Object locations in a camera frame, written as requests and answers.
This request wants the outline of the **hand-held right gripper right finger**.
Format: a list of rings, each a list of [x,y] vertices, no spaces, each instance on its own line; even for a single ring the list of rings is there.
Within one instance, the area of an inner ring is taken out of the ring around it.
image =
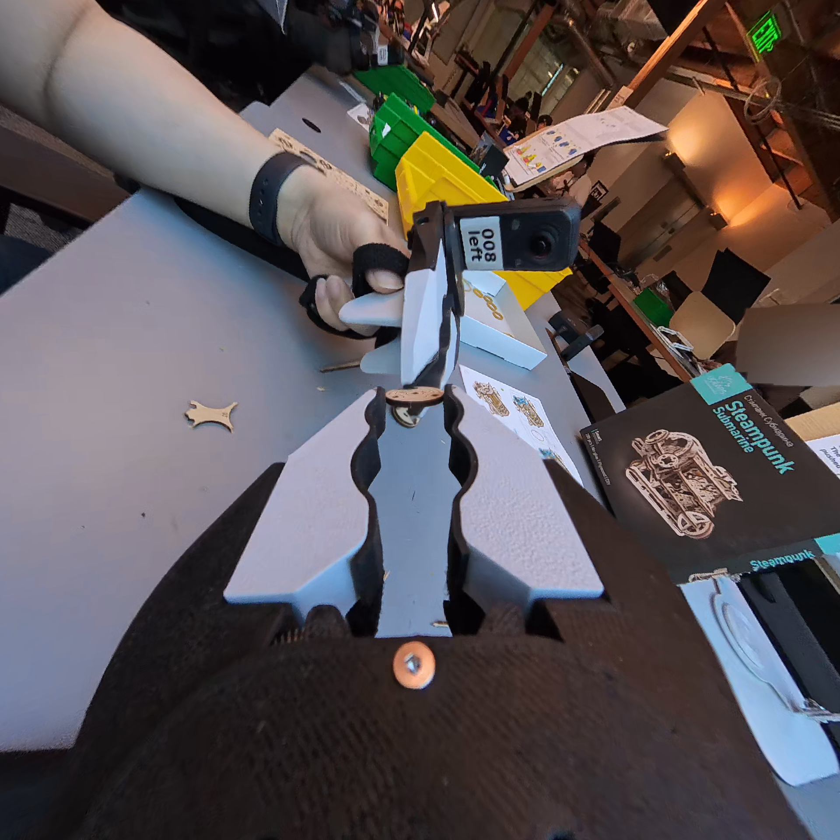
[[[451,509],[444,614],[454,636],[476,634],[493,607],[528,621],[538,602],[590,600],[604,584],[559,490],[578,483],[552,460],[448,385],[448,467],[459,483]]]

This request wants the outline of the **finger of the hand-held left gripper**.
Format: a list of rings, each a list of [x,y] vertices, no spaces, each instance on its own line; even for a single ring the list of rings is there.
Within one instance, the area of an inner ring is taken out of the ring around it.
[[[429,365],[430,383],[445,389],[458,360],[460,321],[465,312],[465,290],[461,273],[449,267],[447,261],[438,261],[434,271],[440,291],[437,302],[437,322],[433,336],[437,339],[437,352]]]
[[[405,278],[400,376],[404,386],[443,389],[455,368],[455,304],[445,252],[435,266],[411,269]]]

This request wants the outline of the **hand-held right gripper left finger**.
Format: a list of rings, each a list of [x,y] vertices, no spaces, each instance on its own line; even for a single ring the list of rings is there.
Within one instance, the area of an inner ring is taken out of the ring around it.
[[[230,604],[285,603],[298,620],[334,606],[374,636],[384,562],[370,486],[381,468],[385,392],[365,392],[295,450],[224,589]]]

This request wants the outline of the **small round wooden part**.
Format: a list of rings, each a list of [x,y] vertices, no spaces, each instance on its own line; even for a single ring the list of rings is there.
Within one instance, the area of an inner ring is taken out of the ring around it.
[[[391,389],[385,392],[385,401],[391,407],[392,416],[403,427],[414,428],[432,406],[439,405],[445,398],[445,391],[433,386],[417,386]]]

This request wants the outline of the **laser-cut wooden puzzle sheet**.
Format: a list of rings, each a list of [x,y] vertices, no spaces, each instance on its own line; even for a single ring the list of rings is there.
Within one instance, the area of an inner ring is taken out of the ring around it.
[[[372,192],[371,189],[354,180],[345,171],[281,129],[274,129],[269,135],[269,141],[282,151],[294,154],[312,165],[328,182],[359,198],[384,224],[389,224],[390,204],[387,198]]]

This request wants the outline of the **person's left forearm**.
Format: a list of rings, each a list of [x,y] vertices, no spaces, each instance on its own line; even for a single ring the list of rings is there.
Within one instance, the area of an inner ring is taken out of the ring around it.
[[[1,2],[1,99],[112,172],[246,226],[275,149],[96,2]]]

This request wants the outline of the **black desk clamp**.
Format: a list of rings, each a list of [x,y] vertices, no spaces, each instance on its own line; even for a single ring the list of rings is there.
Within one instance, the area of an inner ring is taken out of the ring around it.
[[[552,315],[548,324],[552,340],[554,342],[560,340],[565,343],[565,346],[559,350],[559,356],[566,364],[599,340],[604,332],[603,327],[598,324],[582,332],[578,330],[575,322],[566,318],[561,311]]]

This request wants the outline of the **grey desk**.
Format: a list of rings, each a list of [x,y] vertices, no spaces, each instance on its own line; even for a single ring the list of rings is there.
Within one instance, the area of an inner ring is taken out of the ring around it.
[[[448,629],[443,406],[385,406],[374,636],[224,589],[288,457],[398,376],[300,279],[142,188],[2,295],[2,752],[69,748],[42,838],[808,838],[680,589],[604,509],[554,348],[532,371],[605,588]],[[234,432],[191,401],[237,402]]]

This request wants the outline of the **pile of tan rubber bands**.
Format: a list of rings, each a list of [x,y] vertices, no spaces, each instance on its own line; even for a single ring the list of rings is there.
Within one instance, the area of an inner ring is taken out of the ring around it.
[[[496,302],[496,293],[505,286],[504,280],[491,272],[465,271],[465,315],[488,325],[500,324],[505,317]]]

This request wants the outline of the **white tray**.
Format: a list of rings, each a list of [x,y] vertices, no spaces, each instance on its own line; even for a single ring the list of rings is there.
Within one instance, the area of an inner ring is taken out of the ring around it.
[[[465,270],[490,272],[484,270]],[[504,280],[499,274],[491,272]],[[508,283],[496,293],[496,302],[503,312],[500,324],[486,324],[464,314],[460,321],[462,343],[489,352],[526,370],[533,370],[546,358],[543,344]]]

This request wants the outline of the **yellow storage bin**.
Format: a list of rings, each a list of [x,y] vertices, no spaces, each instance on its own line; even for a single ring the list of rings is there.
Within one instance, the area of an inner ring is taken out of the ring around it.
[[[422,133],[404,153],[395,168],[395,182],[406,235],[413,225],[415,212],[423,210],[430,201],[458,206],[507,200],[495,186],[428,132]],[[496,269],[496,273],[507,282],[522,308],[528,309],[571,275],[572,268],[542,272]]]

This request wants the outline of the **green storage bin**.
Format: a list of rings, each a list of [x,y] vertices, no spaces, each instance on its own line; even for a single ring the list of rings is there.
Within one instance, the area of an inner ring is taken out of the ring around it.
[[[431,87],[408,66],[381,66],[355,70],[353,76],[376,95],[396,95],[423,116],[437,103]]]
[[[421,179],[421,183],[432,183],[457,170],[469,170],[481,178],[478,165],[465,152],[449,142],[413,105],[395,93],[382,98],[372,118],[369,143],[374,177],[396,190],[399,181],[397,166],[424,133],[432,139],[422,143],[420,152],[410,152],[409,164],[406,165],[407,170]]]

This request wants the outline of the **open instruction booklet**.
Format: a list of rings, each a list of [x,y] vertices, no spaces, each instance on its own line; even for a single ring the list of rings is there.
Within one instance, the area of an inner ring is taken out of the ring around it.
[[[483,404],[489,413],[535,449],[542,459],[556,462],[579,485],[583,485],[580,471],[554,432],[538,397],[521,392],[463,364],[459,365],[459,371],[471,398]]]

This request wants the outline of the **star-shaped wooden scrap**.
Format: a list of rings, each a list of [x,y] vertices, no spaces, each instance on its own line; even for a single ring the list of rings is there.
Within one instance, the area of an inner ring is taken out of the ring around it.
[[[205,406],[198,401],[191,401],[190,407],[184,412],[184,417],[191,424],[191,428],[210,424],[224,427],[229,433],[233,433],[235,427],[231,415],[237,407],[237,402],[232,402],[224,407],[214,408]]]

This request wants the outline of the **black wristband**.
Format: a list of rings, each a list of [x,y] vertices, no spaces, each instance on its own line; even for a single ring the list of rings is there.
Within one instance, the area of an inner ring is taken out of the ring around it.
[[[282,151],[261,165],[252,182],[248,199],[248,220],[255,233],[273,245],[283,246],[277,226],[279,193],[297,169],[314,165],[299,155]]]

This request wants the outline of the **printed instruction sheet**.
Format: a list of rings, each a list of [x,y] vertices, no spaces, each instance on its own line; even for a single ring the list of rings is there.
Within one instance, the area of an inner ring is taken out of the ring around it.
[[[585,154],[617,144],[647,142],[668,127],[626,106],[550,125],[505,149],[504,177],[519,193],[575,165]]]

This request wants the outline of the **black model kit box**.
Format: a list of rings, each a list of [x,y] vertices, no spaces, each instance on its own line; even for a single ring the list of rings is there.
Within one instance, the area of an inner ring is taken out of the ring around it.
[[[838,556],[838,477],[731,364],[581,438],[614,516],[678,585]]]

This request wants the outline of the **white background chair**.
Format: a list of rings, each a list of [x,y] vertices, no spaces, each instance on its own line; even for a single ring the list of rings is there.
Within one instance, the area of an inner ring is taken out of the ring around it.
[[[700,361],[708,361],[737,331],[737,325],[702,292],[692,291],[673,314],[668,327],[690,344]]]

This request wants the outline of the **white packaging sheet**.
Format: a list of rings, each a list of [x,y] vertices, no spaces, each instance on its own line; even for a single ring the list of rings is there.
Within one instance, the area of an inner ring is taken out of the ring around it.
[[[823,723],[764,632],[739,586],[727,578],[679,584],[774,774],[798,787],[838,775]]]

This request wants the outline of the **green exit sign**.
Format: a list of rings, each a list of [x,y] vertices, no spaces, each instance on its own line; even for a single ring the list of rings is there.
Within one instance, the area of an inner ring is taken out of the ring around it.
[[[765,56],[773,52],[782,38],[779,19],[774,10],[770,9],[755,21],[747,33],[748,46],[754,60],[762,61]]]

